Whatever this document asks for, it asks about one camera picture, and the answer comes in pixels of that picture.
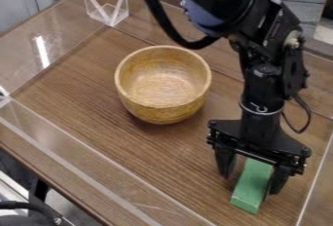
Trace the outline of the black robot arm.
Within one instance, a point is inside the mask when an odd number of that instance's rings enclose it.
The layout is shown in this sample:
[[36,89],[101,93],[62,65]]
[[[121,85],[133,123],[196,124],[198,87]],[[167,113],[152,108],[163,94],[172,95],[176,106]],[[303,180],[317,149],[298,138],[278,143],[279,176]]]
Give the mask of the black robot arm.
[[287,179],[305,172],[310,148],[280,128],[284,102],[307,87],[300,21],[280,0],[184,0],[185,15],[207,35],[224,37],[239,56],[244,79],[238,120],[208,121],[219,174],[234,169],[239,155],[270,166],[266,195],[278,194]]

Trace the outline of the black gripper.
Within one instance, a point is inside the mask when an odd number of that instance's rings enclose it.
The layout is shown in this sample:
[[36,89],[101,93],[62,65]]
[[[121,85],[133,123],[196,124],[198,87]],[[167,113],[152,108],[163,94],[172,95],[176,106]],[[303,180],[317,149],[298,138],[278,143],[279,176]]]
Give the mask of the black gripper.
[[236,163],[236,154],[274,166],[263,198],[276,195],[290,175],[302,174],[311,151],[282,129],[274,135],[255,133],[251,139],[240,136],[239,120],[210,120],[207,143],[214,149],[216,168],[227,179]]

